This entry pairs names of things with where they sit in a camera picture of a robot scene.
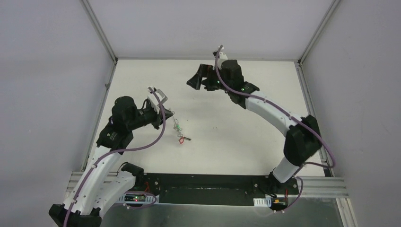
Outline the perforated metal ring plate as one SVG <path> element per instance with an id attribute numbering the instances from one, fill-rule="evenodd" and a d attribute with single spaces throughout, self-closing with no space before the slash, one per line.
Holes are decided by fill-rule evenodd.
<path id="1" fill-rule="evenodd" d="M 177 130 L 177 128 L 176 128 L 176 125 L 179 124 L 178 120 L 175 118 L 174 115 L 173 115 L 173 117 L 171 117 L 171 118 L 172 118 L 173 121 L 174 121 L 173 128 L 174 128 L 174 130 L 177 132 L 177 137 L 182 138 L 182 137 L 183 137 L 182 128 L 181 128 L 180 130 Z"/>

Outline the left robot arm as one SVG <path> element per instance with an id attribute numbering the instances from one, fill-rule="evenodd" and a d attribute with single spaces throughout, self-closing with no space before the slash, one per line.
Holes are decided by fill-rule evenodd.
<path id="1" fill-rule="evenodd" d="M 62 204 L 53 204 L 49 216 L 59 227 L 98 227 L 107 211 L 128 190 L 144 186 L 143 168 L 123 164 L 121 172 L 106 187 L 104 181 L 111 168 L 126 152 L 133 131 L 151 124 L 165 129 L 165 120 L 174 113 L 160 109 L 158 97 L 149 95 L 140 109 L 130 96 L 115 100 L 112 115 L 100 132 L 96 148 L 86 170 Z"/>

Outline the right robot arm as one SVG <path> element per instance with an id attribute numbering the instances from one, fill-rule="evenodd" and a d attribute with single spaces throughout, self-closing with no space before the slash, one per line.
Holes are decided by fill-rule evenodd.
<path id="1" fill-rule="evenodd" d="M 186 84 L 195 90 L 201 86 L 207 91 L 223 90 L 233 103 L 259 115 L 283 134 L 284 157 L 266 181 L 275 194 L 286 190 L 287 181 L 322 147 L 317 120 L 311 115 L 295 116 L 267 100 L 257 86 L 245 81 L 237 60 L 226 60 L 217 67 L 200 64 Z"/>

